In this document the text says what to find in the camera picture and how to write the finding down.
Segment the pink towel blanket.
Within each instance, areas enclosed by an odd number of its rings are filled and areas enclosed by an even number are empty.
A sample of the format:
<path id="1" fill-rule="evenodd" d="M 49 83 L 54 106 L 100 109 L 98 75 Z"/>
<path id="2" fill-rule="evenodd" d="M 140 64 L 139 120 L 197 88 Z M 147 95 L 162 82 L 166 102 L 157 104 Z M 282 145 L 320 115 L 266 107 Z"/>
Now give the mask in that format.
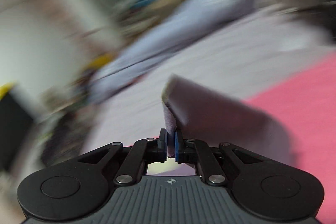
<path id="1" fill-rule="evenodd" d="M 131 144 L 154 136 L 165 125 L 162 91 L 178 75 L 211 91 L 238 100 L 260 115 L 224 109 L 214 124 L 215 141 L 232 143 L 274 157 L 275 149 L 321 180 L 325 200 L 318 217 L 335 223 L 335 56 L 281 54 L 245 60 L 175 57 L 127 89 L 115 102 L 120 118 L 115 130 Z"/>

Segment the yellow cloth behind television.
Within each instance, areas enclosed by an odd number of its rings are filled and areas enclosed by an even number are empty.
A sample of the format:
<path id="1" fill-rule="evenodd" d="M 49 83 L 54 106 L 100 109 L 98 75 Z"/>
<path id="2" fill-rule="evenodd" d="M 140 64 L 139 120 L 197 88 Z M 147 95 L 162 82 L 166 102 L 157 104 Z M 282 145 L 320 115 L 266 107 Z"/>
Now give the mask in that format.
<path id="1" fill-rule="evenodd" d="M 2 100 L 3 97 L 13 89 L 13 87 L 15 87 L 15 83 L 7 83 L 2 85 L 0 87 L 0 100 Z"/>

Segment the purple garment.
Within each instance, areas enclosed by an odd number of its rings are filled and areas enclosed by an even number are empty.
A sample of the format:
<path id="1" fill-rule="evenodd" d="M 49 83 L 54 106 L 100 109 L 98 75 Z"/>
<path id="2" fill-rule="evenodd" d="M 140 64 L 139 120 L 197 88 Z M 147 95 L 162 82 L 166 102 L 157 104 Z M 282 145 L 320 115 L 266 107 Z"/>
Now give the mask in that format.
<path id="1" fill-rule="evenodd" d="M 163 88 L 162 106 L 167 130 L 167 156 L 177 150 L 175 132 L 211 147 L 228 142 L 293 166 L 288 130 L 270 114 L 226 94 L 172 75 Z"/>

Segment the light blue duvet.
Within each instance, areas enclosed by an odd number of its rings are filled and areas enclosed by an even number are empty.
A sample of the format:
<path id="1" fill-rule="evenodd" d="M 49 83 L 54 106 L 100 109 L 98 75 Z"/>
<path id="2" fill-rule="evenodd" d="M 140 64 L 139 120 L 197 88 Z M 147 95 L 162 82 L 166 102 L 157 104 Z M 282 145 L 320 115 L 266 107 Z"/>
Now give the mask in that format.
<path id="1" fill-rule="evenodd" d="M 257 0 L 186 0 L 89 83 L 88 101 L 100 104 L 199 39 L 256 9 Z"/>

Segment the grey quilted bedsheet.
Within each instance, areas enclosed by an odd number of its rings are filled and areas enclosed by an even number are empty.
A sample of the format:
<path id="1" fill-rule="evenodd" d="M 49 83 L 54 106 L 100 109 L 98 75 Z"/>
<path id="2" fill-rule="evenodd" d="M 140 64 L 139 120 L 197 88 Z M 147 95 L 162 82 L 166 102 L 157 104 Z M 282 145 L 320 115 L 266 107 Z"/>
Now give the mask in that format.
<path id="1" fill-rule="evenodd" d="M 165 127 L 161 94 L 171 75 L 247 99 L 334 51 L 329 31 L 303 14 L 262 9 L 180 51 L 106 100 L 81 150 L 158 136 Z"/>

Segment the black television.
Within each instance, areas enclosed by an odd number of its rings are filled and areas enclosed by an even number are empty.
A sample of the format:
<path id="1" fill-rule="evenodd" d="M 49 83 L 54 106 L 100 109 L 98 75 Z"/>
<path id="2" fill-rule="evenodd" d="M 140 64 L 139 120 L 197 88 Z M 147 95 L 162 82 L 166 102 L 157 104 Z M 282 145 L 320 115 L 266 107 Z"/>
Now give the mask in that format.
<path id="1" fill-rule="evenodd" d="M 1 98 L 0 118 L 1 171 L 9 171 L 34 124 L 34 118 L 11 92 Z"/>

